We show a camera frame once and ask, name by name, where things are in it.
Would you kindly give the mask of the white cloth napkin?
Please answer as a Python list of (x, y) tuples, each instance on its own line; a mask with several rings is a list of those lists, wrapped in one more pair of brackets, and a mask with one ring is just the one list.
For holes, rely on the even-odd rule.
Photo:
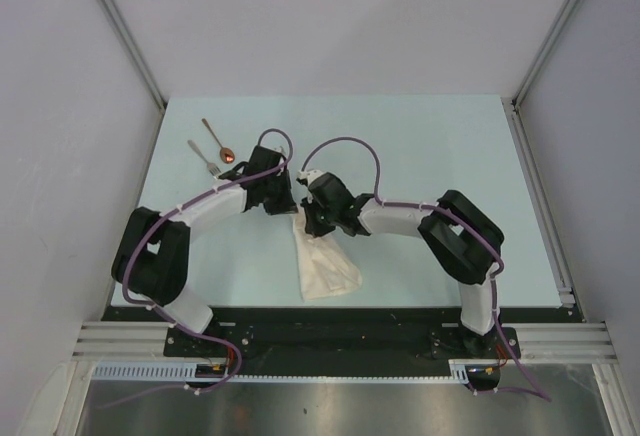
[(293, 215), (292, 231), (302, 299), (337, 297), (360, 289), (361, 272), (335, 239), (331, 235), (313, 237), (307, 234), (305, 223), (302, 210)]

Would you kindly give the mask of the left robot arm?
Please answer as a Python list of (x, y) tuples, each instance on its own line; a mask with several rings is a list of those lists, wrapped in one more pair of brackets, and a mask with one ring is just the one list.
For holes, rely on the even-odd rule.
[(257, 145), (247, 162), (221, 174), (212, 188), (161, 213), (135, 209), (111, 266), (111, 277), (170, 320), (188, 329), (186, 343), (197, 354), (214, 353), (220, 330), (210, 323), (213, 310), (188, 285), (191, 243), (213, 225), (262, 206), (269, 215), (297, 211), (287, 158)]

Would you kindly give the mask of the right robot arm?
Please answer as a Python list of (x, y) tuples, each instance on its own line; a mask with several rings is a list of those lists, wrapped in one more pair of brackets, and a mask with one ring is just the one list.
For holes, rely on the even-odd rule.
[(448, 190), (435, 205), (354, 196), (340, 178), (320, 170), (301, 171), (304, 230), (313, 237), (335, 229), (346, 235), (393, 234), (422, 239), (444, 272), (457, 281), (463, 349), (484, 357), (498, 341), (500, 309), (495, 276), (504, 269), (503, 232), (464, 194)]

